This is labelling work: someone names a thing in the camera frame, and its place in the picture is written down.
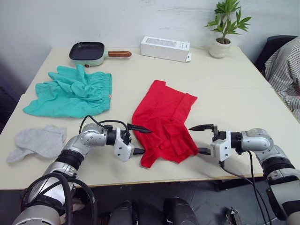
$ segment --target green leaves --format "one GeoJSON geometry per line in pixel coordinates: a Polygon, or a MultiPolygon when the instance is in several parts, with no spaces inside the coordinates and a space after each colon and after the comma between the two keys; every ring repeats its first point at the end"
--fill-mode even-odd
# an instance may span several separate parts
{"type": "Polygon", "coordinates": [[[225,38],[227,34],[238,34],[235,30],[242,29],[247,31],[248,21],[251,17],[245,17],[241,19],[241,11],[238,0],[224,0],[219,2],[215,9],[216,17],[215,21],[208,22],[206,27],[216,26],[212,31],[221,32],[223,34],[222,38],[225,38]],[[232,13],[235,12],[236,21],[231,21],[232,13]]]}

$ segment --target white tabletop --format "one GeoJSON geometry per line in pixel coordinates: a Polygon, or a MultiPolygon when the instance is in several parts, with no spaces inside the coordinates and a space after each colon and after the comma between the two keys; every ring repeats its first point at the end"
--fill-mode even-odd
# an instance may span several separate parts
{"type": "MultiPolygon", "coordinates": [[[[130,122],[152,82],[159,79],[166,81],[169,87],[198,97],[186,121],[188,128],[208,123],[218,125],[220,130],[264,128],[300,169],[299,123],[238,47],[233,46],[230,55],[223,59],[214,59],[207,51],[192,49],[189,63],[141,56],[137,54],[138,49],[130,51],[133,55],[129,59],[105,59],[101,66],[86,69],[87,73],[103,71],[112,74],[111,109],[95,116],[97,120],[130,122]]],[[[15,149],[17,133],[52,124],[67,127],[67,140],[78,134],[82,119],[35,117],[22,111],[36,99],[35,84],[51,80],[47,75],[49,71],[55,72],[59,65],[74,67],[68,52],[68,49],[52,49],[0,135],[0,189],[27,187],[54,160],[27,156],[21,162],[7,164],[6,157],[15,149]]],[[[199,147],[211,143],[210,131],[191,132],[191,135],[199,147]]],[[[133,144],[139,146],[134,135],[132,138],[133,144]]],[[[133,156],[123,163],[113,154],[112,146],[94,149],[83,161],[78,178],[88,185],[108,185],[231,177],[210,156],[190,157],[180,164],[158,159],[150,169],[141,167],[140,159],[141,156],[133,156]]],[[[250,174],[247,154],[238,156],[234,153],[225,166],[235,173],[250,174]]],[[[256,160],[254,169],[257,176],[262,174],[256,160]]]]}

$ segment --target floor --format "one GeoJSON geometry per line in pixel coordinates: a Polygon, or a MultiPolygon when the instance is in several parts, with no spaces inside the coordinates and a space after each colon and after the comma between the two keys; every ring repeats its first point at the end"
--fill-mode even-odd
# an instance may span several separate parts
{"type": "MultiPolygon", "coordinates": [[[[93,191],[98,202],[98,211],[101,213],[110,212],[125,200],[136,201],[140,210],[151,208],[157,220],[147,220],[141,225],[159,225],[162,218],[163,201],[166,197],[177,196],[186,200],[194,209],[201,225],[226,225],[225,218],[227,208],[235,208],[243,225],[263,225],[263,219],[259,211],[254,192],[251,186],[245,185],[235,187],[226,191],[216,192],[215,182],[179,182],[179,183],[156,183],[139,185],[122,185],[97,187],[93,191]]],[[[257,183],[261,191],[271,218],[275,215],[270,208],[265,190],[268,184],[264,181],[257,183]]],[[[19,210],[20,191],[0,191],[0,224],[10,225],[19,210]]],[[[83,210],[75,212],[75,225],[90,224],[90,210],[86,206],[83,210]]],[[[273,225],[284,225],[282,221],[275,219],[273,225]]]]}

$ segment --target red garment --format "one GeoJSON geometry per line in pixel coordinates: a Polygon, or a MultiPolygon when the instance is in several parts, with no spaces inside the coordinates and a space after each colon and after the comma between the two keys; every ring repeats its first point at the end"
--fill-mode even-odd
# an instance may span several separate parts
{"type": "Polygon", "coordinates": [[[169,88],[163,81],[154,81],[132,117],[132,123],[152,134],[135,132],[146,152],[141,165],[150,168],[158,157],[180,163],[198,148],[184,125],[197,97],[169,88]]]}

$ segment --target pan handle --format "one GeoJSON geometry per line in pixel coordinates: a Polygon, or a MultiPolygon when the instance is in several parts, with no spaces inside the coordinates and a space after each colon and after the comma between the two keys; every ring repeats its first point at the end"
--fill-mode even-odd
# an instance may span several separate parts
{"type": "Polygon", "coordinates": [[[130,57],[129,51],[108,51],[108,57],[130,57]]]}

